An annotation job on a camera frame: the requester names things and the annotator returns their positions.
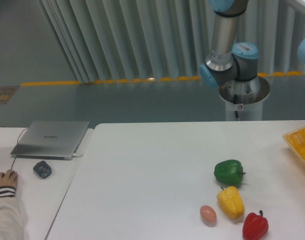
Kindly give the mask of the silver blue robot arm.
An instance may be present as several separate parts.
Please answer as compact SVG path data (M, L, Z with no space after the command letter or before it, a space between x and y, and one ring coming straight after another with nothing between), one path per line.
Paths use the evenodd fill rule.
M210 87L218 87L230 80L251 81L257 77L258 49L242 48L244 42L234 44L240 16L246 11L247 0L210 0L215 13L211 48L199 67L203 81Z

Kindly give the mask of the forearm in cream sleeve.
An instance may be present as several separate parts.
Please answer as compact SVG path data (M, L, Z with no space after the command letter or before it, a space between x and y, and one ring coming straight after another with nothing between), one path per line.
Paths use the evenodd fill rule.
M0 187L0 240L22 240L24 222L12 186Z

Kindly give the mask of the person's hand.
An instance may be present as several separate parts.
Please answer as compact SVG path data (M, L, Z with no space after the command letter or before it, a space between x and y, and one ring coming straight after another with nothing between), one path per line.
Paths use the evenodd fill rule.
M14 188L17 189L18 173L12 169L6 172L0 172L0 188Z

